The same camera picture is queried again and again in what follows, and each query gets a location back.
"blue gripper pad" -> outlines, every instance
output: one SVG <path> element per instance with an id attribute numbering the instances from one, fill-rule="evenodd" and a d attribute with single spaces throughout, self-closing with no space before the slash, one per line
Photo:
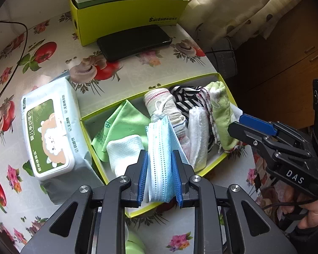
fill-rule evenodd
<path id="1" fill-rule="evenodd" d="M 174 184 L 174 191 L 175 197 L 180 207 L 182 207 L 183 199 L 182 199 L 182 188 L 181 188 L 181 179 L 177 167 L 177 161 L 175 159 L 175 155 L 171 153 L 171 162 L 172 162 L 172 176 L 173 176 L 173 184 Z"/>
<path id="2" fill-rule="evenodd" d="M 144 199 L 147 168 L 148 168 L 148 153 L 147 153 L 147 151 L 145 151 L 144 160 L 143 160 L 143 166 L 141 167 L 141 172 L 140 172 L 139 181 L 138 181 L 137 202 L 138 202 L 139 206 L 141 205 L 141 202 Z"/>
<path id="3" fill-rule="evenodd" d="M 277 133 L 272 124 L 248 114 L 241 115 L 239 118 L 239 123 L 256 131 L 262 132 L 265 135 L 275 136 Z"/>

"wet wipes package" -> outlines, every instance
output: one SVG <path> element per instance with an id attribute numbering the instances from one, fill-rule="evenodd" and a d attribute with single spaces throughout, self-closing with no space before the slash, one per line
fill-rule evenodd
<path id="1" fill-rule="evenodd" d="M 65 77 L 24 95 L 21 112 L 31 168 L 54 203 L 81 185 L 103 184 L 92 169 L 77 97 Z"/>

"mask ear loop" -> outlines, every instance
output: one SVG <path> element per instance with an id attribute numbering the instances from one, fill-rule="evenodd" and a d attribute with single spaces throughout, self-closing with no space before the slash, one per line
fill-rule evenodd
<path id="1" fill-rule="evenodd" d="M 173 95 L 169 95 L 168 97 L 166 97 L 166 99 L 164 101 L 161 100 L 157 100 L 155 102 L 155 108 L 156 110 L 154 111 L 151 119 L 153 122 L 156 122 L 159 119 L 162 119 L 163 117 L 165 117 L 165 115 L 163 114 L 163 110 L 165 108 L 166 103 L 171 100 L 173 98 Z"/>

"green towel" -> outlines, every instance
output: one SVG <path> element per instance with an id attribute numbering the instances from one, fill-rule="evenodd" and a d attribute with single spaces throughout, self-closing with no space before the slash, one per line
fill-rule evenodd
<path id="1" fill-rule="evenodd" d="M 227 131 L 228 125 L 235 121 L 235 116 L 231 109 L 226 87 L 224 83 L 217 81 L 211 82 L 205 88 L 209 91 L 213 118 L 218 130 L 221 146 L 225 151 L 232 151 L 239 141 L 231 137 Z"/>
<path id="2" fill-rule="evenodd" d="M 140 135 L 144 148 L 147 150 L 148 140 L 146 126 L 151 122 L 128 101 L 124 101 L 106 120 L 104 128 L 92 140 L 97 156 L 109 162 L 107 143 L 129 135 Z"/>

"yellow-green box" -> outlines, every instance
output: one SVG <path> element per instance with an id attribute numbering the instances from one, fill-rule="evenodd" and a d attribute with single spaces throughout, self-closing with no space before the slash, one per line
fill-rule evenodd
<path id="1" fill-rule="evenodd" d="M 199 75 L 199 76 L 191 77 L 189 79 L 177 81 L 171 84 L 163 85 L 161 86 L 161 88 L 169 88 L 169 87 L 177 86 L 177 85 L 205 87 L 207 84 L 213 81 L 222 81 L 224 85 L 226 85 L 225 81 L 223 80 L 223 78 L 221 77 L 219 73 L 209 73 L 209 74 Z M 234 101 L 234 98 L 227 86 L 226 86 L 226 90 L 227 90 L 227 95 L 230 102 L 236 105 L 236 102 Z M 121 103 L 123 103 L 126 99 L 130 101 L 133 104 L 133 106 L 136 107 L 141 113 L 143 113 L 149 118 L 149 114 L 143 102 L 143 97 L 147 92 L 148 91 L 141 92 L 131 97 L 120 100 L 118 102 L 115 102 L 91 114 L 88 114 L 82 117 L 81 119 L 81 126 L 84 132 L 85 140 L 93 158 L 92 166 L 105 184 L 108 184 L 112 179 L 115 178 L 115 176 L 110 169 L 110 164 L 106 162 L 101 162 L 100 159 L 98 158 L 96 152 L 94 151 L 91 145 L 92 139 L 104 127 L 105 121 L 112 115 L 115 109 L 117 109 L 117 107 Z M 209 171 L 211 171 L 216 165 L 218 165 L 227 156 L 227 153 L 223 151 L 218 152 L 218 150 L 219 148 L 217 148 L 216 146 L 212 148 L 211 152 L 208 154 L 208 157 L 207 157 L 206 167 L 203 170 L 197 172 L 198 175 L 200 176 L 206 175 Z M 142 213 L 145 213 L 157 207 L 160 204 L 161 203 L 144 203 L 143 202 L 141 207 L 139 208 L 126 208 L 125 214 L 129 218 L 132 218 Z"/>
<path id="2" fill-rule="evenodd" d="M 175 25 L 188 0 L 120 0 L 82 9 L 70 1 L 72 22 L 82 46 L 118 31 Z"/>

